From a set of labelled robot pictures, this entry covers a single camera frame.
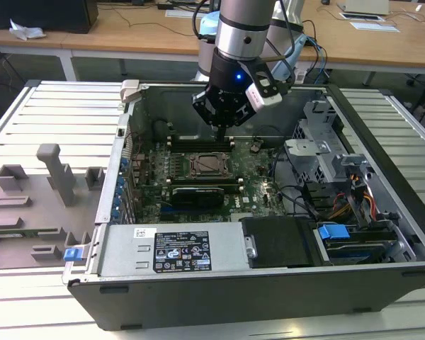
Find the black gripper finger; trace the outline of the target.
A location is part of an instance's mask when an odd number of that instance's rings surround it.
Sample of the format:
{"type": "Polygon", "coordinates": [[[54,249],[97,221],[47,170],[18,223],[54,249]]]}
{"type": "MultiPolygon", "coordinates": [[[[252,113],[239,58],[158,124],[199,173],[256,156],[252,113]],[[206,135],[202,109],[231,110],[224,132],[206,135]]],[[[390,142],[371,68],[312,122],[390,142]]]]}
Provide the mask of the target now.
{"type": "Polygon", "coordinates": [[[215,131],[215,140],[224,141],[224,123],[222,114],[215,109],[204,90],[192,97],[192,107],[196,113],[215,131]]]}
{"type": "Polygon", "coordinates": [[[223,123],[221,124],[221,140],[224,140],[227,129],[242,125],[255,114],[256,112],[250,103],[244,104],[235,111],[225,113],[223,123]]]}

